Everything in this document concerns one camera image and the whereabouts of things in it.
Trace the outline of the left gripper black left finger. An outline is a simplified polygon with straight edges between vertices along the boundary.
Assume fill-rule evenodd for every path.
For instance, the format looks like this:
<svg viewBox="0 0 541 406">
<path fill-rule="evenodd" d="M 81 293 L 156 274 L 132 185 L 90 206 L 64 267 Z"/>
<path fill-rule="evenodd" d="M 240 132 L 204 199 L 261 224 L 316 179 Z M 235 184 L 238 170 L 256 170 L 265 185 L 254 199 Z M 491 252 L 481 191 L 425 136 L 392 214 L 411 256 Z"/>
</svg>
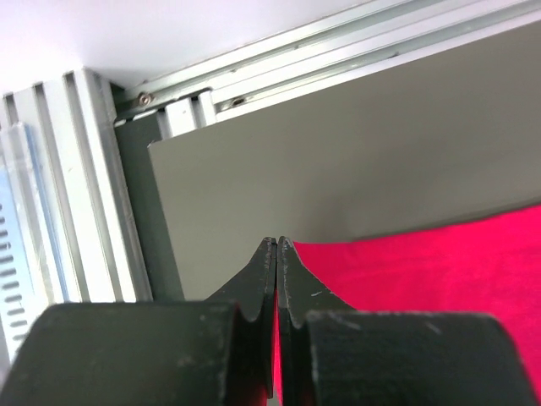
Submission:
<svg viewBox="0 0 541 406">
<path fill-rule="evenodd" d="M 56 304 L 30 329 L 4 405 L 264 405 L 273 388 L 276 249 L 202 301 Z"/>
</svg>

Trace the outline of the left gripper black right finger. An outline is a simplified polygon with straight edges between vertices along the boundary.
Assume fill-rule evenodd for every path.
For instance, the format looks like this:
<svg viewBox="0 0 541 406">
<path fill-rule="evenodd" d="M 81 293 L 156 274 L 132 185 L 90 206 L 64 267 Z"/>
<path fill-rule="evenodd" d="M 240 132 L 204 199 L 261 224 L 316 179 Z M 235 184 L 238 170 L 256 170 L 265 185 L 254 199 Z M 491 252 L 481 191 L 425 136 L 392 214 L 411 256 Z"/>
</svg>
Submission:
<svg viewBox="0 0 541 406">
<path fill-rule="evenodd" d="M 467 312 L 359 311 L 276 249 L 285 405 L 535 405 L 504 327 Z"/>
</svg>

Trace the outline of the red polo t shirt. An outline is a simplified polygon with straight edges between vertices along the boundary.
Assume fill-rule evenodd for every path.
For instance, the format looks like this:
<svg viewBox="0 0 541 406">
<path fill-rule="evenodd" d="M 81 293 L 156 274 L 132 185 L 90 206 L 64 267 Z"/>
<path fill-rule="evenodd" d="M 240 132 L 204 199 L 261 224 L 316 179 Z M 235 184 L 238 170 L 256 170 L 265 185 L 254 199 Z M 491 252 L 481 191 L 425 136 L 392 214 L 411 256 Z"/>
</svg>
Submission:
<svg viewBox="0 0 541 406">
<path fill-rule="evenodd" d="M 355 310 L 495 316 L 540 398 L 539 206 L 351 243 L 281 242 Z"/>
</svg>

